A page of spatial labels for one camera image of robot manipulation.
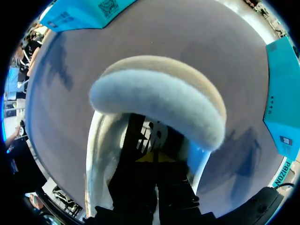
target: teal sign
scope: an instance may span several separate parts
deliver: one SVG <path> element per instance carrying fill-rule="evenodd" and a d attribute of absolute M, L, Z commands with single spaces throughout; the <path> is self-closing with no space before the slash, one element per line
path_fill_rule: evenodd
<path fill-rule="evenodd" d="M 284 166 L 281 168 L 280 173 L 278 174 L 276 180 L 273 183 L 273 187 L 277 187 L 278 185 L 282 184 L 282 182 L 285 180 L 285 177 L 287 173 L 290 170 L 290 167 L 292 165 L 293 161 L 290 159 L 286 159 Z"/>

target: person's arm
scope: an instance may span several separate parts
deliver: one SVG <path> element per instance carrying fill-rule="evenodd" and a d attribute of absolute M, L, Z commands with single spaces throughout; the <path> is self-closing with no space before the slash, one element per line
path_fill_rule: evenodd
<path fill-rule="evenodd" d="M 5 148 L 6 150 L 9 148 L 9 146 L 12 144 L 12 142 L 16 139 L 16 137 L 19 135 L 21 126 L 18 126 L 15 130 L 15 132 L 5 141 Z"/>
<path fill-rule="evenodd" d="M 33 70 L 33 66 L 34 66 L 34 62 L 31 64 L 31 66 L 29 67 L 29 69 L 28 69 L 28 72 L 27 72 L 27 76 L 29 76 L 30 77 L 30 75 L 31 75 L 31 72 L 32 72 L 32 70 Z"/>
<path fill-rule="evenodd" d="M 37 55 L 38 55 L 39 49 L 40 49 L 40 48 L 37 47 L 37 48 L 34 50 L 34 52 L 33 52 L 33 54 L 32 54 L 32 57 L 31 57 L 31 60 L 30 60 L 30 63 L 29 63 L 29 68 L 33 65 L 34 60 L 36 59 L 36 57 L 37 57 Z"/>

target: qr code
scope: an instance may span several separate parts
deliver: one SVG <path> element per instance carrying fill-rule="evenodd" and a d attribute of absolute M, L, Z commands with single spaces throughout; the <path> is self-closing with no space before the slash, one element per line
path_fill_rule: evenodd
<path fill-rule="evenodd" d="M 119 10 L 119 5 L 116 0 L 104 0 L 98 6 L 106 18 L 111 17 Z"/>

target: fluffy white brim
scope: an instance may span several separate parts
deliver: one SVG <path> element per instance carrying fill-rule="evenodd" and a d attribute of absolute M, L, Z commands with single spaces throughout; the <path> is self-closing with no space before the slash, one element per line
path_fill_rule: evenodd
<path fill-rule="evenodd" d="M 222 144 L 225 123 L 213 104 L 197 89 L 168 74 L 121 70 L 98 79 L 90 103 L 102 113 L 137 113 L 176 129 L 200 148 Z"/>

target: dark cable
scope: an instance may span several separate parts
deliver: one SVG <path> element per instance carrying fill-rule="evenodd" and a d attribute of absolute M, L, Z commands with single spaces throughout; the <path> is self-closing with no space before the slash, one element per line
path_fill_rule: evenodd
<path fill-rule="evenodd" d="M 281 188 L 281 187 L 284 187 L 284 186 L 295 187 L 295 185 L 292 184 L 292 183 L 283 183 L 283 184 L 279 184 L 277 187 L 274 187 L 274 189 L 277 190 L 278 188 Z"/>

